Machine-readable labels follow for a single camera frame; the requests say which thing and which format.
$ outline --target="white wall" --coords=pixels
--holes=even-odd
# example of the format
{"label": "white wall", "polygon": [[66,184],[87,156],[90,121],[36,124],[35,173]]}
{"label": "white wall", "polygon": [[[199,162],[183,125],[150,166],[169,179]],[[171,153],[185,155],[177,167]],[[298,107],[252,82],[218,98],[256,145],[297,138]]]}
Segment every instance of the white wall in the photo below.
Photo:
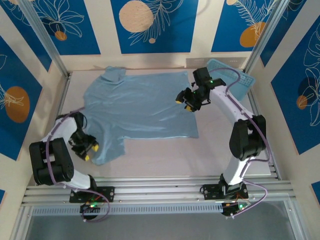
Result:
{"label": "white wall", "polygon": [[49,118],[56,113],[58,105],[55,102],[60,98],[57,91],[61,91],[63,79],[54,64],[49,73],[45,70],[1,7],[0,16],[0,36],[43,87],[17,161],[0,154],[0,189],[6,193],[0,206],[0,238],[7,240],[32,176],[29,145],[42,138]]}
{"label": "white wall", "polygon": [[264,68],[259,60],[251,73],[256,78],[254,85],[255,97],[261,112],[266,118],[267,134],[276,162],[279,164],[283,178],[291,180],[294,192],[301,205],[303,216],[312,234],[311,239],[319,239],[320,236],[320,206],[311,187],[312,183],[319,181],[320,145],[298,155],[272,89],[271,81],[319,14],[320,1],[307,0],[267,66]]}
{"label": "white wall", "polygon": [[110,0],[84,0],[101,55],[64,55],[61,58],[70,71],[101,70],[107,66],[131,69],[181,68],[186,65],[187,58],[248,58],[250,51],[211,52],[224,1],[198,1],[190,53],[121,54]]}

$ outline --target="purple cable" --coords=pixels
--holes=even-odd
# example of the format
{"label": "purple cable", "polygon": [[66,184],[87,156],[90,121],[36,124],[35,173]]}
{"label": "purple cable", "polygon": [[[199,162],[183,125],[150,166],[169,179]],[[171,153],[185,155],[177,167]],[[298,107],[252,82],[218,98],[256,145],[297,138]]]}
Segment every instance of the purple cable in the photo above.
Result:
{"label": "purple cable", "polygon": [[[56,181],[55,176],[54,176],[54,173],[53,173],[53,171],[52,171],[52,166],[51,166],[51,162],[50,162],[50,153],[49,153],[49,142],[51,141],[51,138],[52,138],[53,134],[57,131],[57,129],[59,128],[59,126],[60,126],[70,115],[72,115],[72,114],[74,114],[74,113],[77,113],[77,112],[79,112],[79,111],[81,111],[81,110],[83,110],[83,109],[85,109],[85,107],[81,107],[81,108],[79,108],[79,109],[77,109],[77,110],[71,111],[69,114],[67,114],[66,116],[64,116],[64,117],[62,118],[62,120],[61,120],[61,121],[53,128],[53,130],[50,132],[50,135],[49,135],[49,137],[48,137],[48,139],[47,139],[47,141],[46,141],[46,143],[45,143],[46,163],[47,163],[47,165],[48,165],[48,170],[49,170],[50,178],[51,178],[51,180],[52,180],[52,182],[53,182],[54,185],[59,186],[59,185],[64,185],[64,184],[63,184],[63,183],[58,183],[58,182]],[[70,187],[70,186],[67,186],[67,185],[65,185],[65,186],[66,186],[67,188],[75,191],[75,192],[78,191],[78,190],[80,190],[81,192],[86,192],[86,193],[98,195],[98,196],[100,196],[101,198],[103,198],[103,199],[106,201],[106,203],[108,204],[108,210],[107,210],[106,214],[105,214],[103,217],[101,217],[101,218],[99,218],[99,219],[97,219],[97,220],[86,220],[86,219],[84,218],[85,211],[83,211],[81,217],[82,217],[82,219],[83,219],[84,222],[88,222],[88,223],[98,223],[98,222],[101,222],[102,220],[104,220],[104,219],[107,218],[107,216],[108,216],[108,214],[109,214],[109,211],[110,211],[110,202],[109,202],[109,200],[107,199],[106,196],[102,195],[102,194],[99,193],[99,192],[92,191],[92,190],[89,190],[89,189],[73,188],[73,187]]]}
{"label": "purple cable", "polygon": [[[240,82],[240,80],[241,80],[241,75],[240,75],[240,73],[239,73],[237,70],[235,70],[235,69],[233,69],[233,68],[230,68],[230,67],[216,68],[216,69],[213,69],[213,70],[209,71],[209,73],[212,73],[212,72],[215,72],[215,71],[220,71],[220,70],[230,70],[230,71],[233,71],[233,72],[235,72],[235,73],[237,74],[238,77],[237,77],[236,81],[234,81],[233,83],[231,83],[229,86],[226,87],[226,89],[225,89],[225,94],[226,94],[226,96],[228,97],[228,99],[243,113],[243,115],[252,123],[252,125],[254,126],[254,128],[258,131],[259,135],[261,136],[261,138],[262,138],[262,140],[263,140],[263,142],[264,142],[264,144],[265,144],[265,146],[266,146],[267,152],[268,152],[267,159],[250,159],[250,160],[248,160],[248,161],[245,163],[245,166],[243,167],[243,169],[242,169],[242,171],[241,171],[241,173],[240,173],[240,177],[243,178],[243,177],[244,177],[244,174],[245,174],[246,170],[248,169],[248,167],[249,167],[249,165],[250,165],[251,162],[264,162],[264,163],[269,162],[270,156],[271,156],[271,148],[270,148],[270,145],[269,145],[269,143],[268,143],[268,140],[266,139],[266,137],[264,136],[264,134],[262,133],[262,131],[261,131],[261,129],[258,127],[258,125],[251,119],[251,117],[250,117],[248,114],[246,114],[246,113],[243,111],[242,107],[241,107],[241,106],[229,95],[229,93],[228,93],[229,89],[230,89],[233,85],[235,85],[235,84],[237,84],[238,82]],[[264,196],[263,196],[261,199],[259,199],[257,202],[255,202],[255,203],[253,203],[252,205],[246,207],[244,210],[236,213],[236,214],[233,215],[233,216],[230,216],[230,217],[232,217],[232,218],[234,218],[235,216],[238,216],[238,215],[244,213],[245,211],[253,208],[254,206],[258,205],[259,203],[261,203],[261,202],[267,197],[267,194],[268,194],[268,190],[267,190],[264,186],[262,186],[262,185],[259,185],[259,184],[256,184],[256,183],[253,183],[253,182],[250,182],[250,181],[246,181],[246,180],[244,180],[244,179],[243,179],[243,182],[244,182],[245,184],[249,184],[249,185],[256,186],[256,187],[259,187],[259,188],[263,189],[263,190],[264,190]]]}

